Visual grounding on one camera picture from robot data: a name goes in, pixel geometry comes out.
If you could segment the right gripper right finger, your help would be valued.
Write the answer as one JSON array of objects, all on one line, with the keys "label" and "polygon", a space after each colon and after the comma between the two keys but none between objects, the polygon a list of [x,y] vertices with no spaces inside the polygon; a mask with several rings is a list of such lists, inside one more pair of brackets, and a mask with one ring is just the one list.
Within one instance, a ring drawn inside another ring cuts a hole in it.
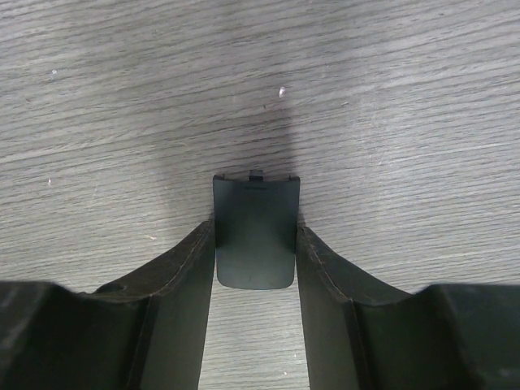
[{"label": "right gripper right finger", "polygon": [[518,388],[518,286],[433,284],[410,294],[306,226],[296,260],[311,388]]}]

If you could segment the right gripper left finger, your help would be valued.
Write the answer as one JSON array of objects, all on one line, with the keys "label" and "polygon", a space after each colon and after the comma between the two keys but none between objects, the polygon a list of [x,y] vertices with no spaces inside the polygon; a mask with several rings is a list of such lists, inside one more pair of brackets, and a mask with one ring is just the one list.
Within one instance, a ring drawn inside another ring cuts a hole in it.
[{"label": "right gripper left finger", "polygon": [[2,388],[197,388],[214,263],[214,224],[205,221],[92,293],[2,282]]}]

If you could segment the black battery cover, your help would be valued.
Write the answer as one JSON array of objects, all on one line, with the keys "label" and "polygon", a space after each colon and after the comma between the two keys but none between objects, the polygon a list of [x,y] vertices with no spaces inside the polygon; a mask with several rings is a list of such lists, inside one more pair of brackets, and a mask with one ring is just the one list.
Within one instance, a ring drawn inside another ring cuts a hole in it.
[{"label": "black battery cover", "polygon": [[216,175],[212,189],[218,281],[245,290],[292,285],[300,178],[266,180],[261,170],[245,180]]}]

